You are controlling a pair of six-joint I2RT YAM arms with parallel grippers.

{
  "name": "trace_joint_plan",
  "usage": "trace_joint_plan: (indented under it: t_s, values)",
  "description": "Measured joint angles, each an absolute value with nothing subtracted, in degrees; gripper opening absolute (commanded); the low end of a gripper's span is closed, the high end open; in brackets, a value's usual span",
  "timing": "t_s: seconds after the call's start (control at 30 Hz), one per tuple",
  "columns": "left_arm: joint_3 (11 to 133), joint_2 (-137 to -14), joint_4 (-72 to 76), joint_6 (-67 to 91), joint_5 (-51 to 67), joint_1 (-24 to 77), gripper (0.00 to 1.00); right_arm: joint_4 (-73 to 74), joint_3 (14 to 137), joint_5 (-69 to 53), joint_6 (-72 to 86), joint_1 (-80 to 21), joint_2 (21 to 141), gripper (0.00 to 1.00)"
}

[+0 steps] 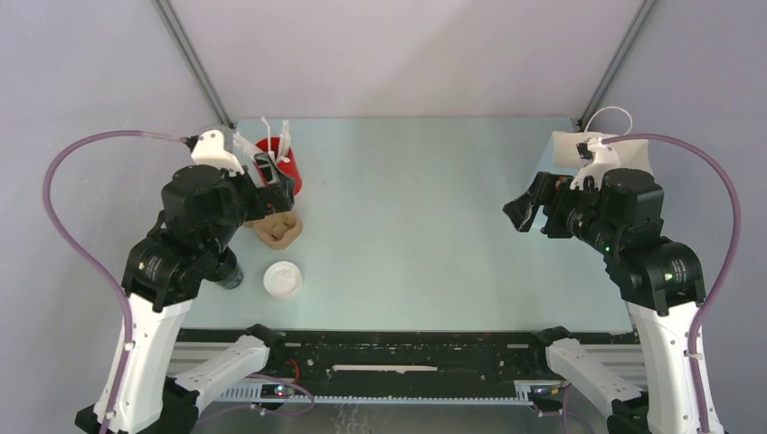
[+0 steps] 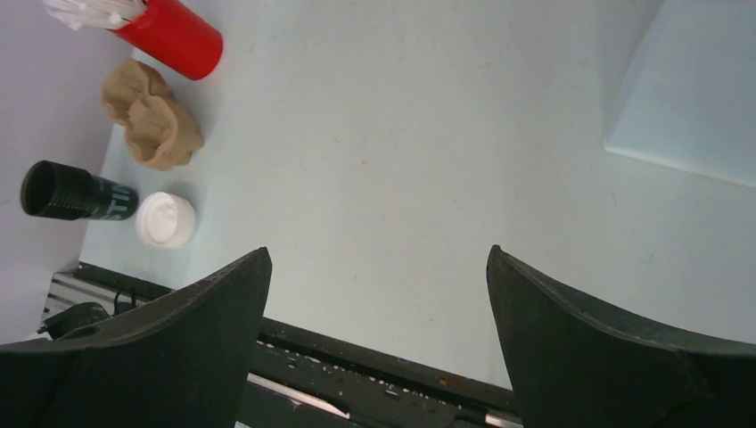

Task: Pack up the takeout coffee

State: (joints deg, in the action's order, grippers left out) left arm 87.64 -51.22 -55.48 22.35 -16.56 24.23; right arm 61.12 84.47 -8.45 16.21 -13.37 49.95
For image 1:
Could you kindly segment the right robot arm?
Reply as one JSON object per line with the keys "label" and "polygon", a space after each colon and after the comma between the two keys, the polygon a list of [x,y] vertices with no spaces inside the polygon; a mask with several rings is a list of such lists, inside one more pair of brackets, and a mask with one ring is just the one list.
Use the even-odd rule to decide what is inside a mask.
{"label": "right robot arm", "polygon": [[702,266],[687,245],[662,235],[663,200],[652,175],[617,168],[600,184],[538,173],[504,206],[517,231],[529,231],[542,212],[546,237],[575,238],[601,254],[639,336],[647,384],[621,379],[562,327],[538,334],[542,343],[527,351],[526,366],[539,378],[563,377],[601,412],[611,433],[720,433],[708,388],[694,385],[704,373],[702,355],[688,347],[705,302]]}

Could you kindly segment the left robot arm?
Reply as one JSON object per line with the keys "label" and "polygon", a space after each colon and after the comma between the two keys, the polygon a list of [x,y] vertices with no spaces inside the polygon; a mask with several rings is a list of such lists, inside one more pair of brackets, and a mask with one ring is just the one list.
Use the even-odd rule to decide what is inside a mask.
{"label": "left robot arm", "polygon": [[256,173],[230,174],[209,165],[178,170],[161,192],[154,227],[128,254],[121,286],[132,317],[121,334],[110,386],[75,419],[87,433],[188,433],[223,392],[256,372],[275,376],[286,364],[281,336],[247,328],[227,349],[184,373],[168,367],[186,314],[203,282],[238,287],[242,269],[229,243],[245,223],[286,212],[294,180],[265,155]]}

